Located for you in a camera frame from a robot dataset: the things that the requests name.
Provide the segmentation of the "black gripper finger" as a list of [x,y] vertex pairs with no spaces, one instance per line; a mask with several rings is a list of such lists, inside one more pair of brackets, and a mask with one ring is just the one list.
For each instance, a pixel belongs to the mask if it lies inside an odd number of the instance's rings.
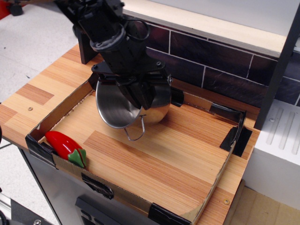
[[147,82],[117,80],[117,86],[122,95],[136,108],[143,107],[145,110],[151,108],[154,97],[156,96],[155,88]]

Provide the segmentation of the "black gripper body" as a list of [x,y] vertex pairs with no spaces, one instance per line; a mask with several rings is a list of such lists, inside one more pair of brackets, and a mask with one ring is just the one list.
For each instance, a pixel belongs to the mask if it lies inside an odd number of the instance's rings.
[[92,67],[92,72],[102,79],[118,77],[129,82],[142,80],[150,85],[170,84],[165,63],[149,56],[144,42],[116,35],[107,40],[91,41],[90,46],[103,58]]

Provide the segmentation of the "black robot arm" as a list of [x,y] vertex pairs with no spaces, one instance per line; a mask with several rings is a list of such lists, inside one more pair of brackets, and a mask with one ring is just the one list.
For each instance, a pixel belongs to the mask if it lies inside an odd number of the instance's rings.
[[147,54],[147,33],[142,36],[134,18],[123,14],[120,0],[57,0],[55,4],[80,31],[103,62],[92,67],[103,83],[115,82],[136,108],[148,110],[160,85],[169,85],[165,63]]

